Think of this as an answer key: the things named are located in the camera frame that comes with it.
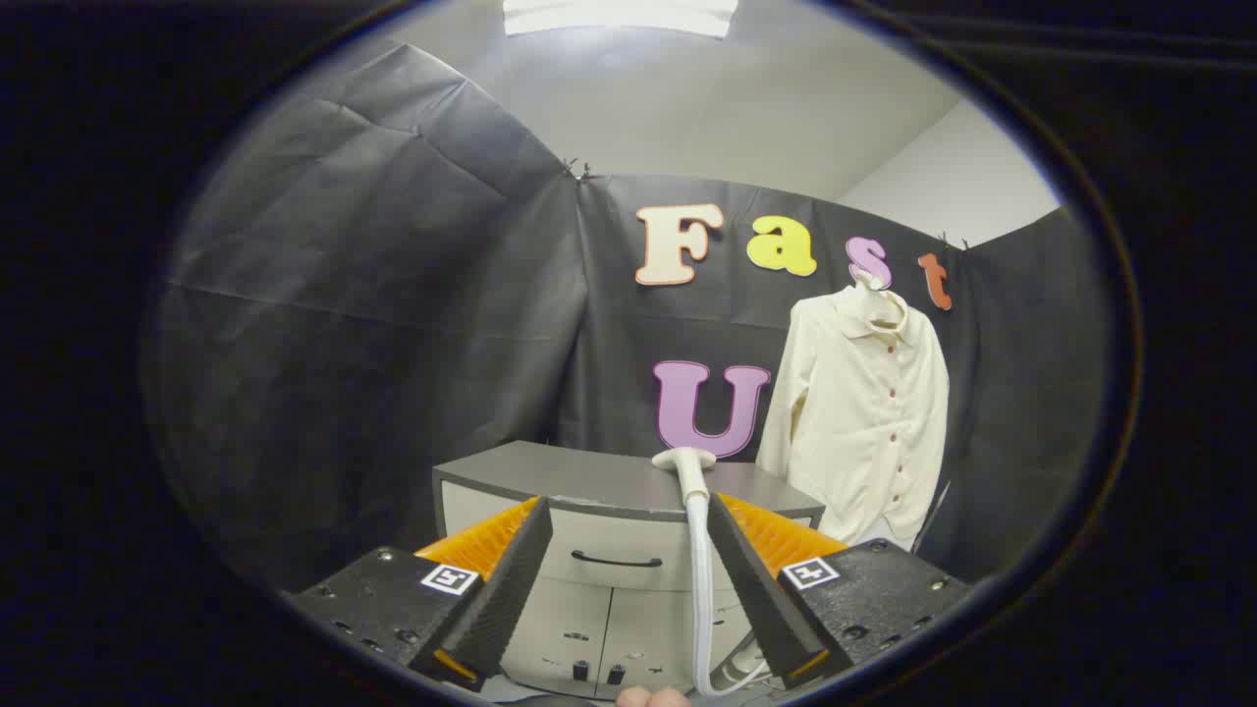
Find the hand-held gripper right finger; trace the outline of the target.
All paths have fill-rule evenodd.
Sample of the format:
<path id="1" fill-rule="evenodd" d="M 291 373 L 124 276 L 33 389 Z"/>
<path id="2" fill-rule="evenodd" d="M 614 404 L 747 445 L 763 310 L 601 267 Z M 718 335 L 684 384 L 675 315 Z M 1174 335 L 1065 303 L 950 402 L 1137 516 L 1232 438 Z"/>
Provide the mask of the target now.
<path id="1" fill-rule="evenodd" d="M 706 532 L 772 676 L 830 679 L 941 623 L 970 582 L 875 538 L 845 545 L 727 493 Z"/>

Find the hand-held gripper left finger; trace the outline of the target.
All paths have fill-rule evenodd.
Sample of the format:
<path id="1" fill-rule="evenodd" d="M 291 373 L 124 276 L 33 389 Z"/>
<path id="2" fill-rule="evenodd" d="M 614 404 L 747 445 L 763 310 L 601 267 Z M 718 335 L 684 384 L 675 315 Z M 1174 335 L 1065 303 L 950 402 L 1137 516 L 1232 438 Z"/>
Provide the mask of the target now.
<path id="1" fill-rule="evenodd" d="M 533 496 L 421 550 L 372 548 L 289 600 L 372 655 L 480 692 L 500 672 L 552 537 L 551 502 Z"/>

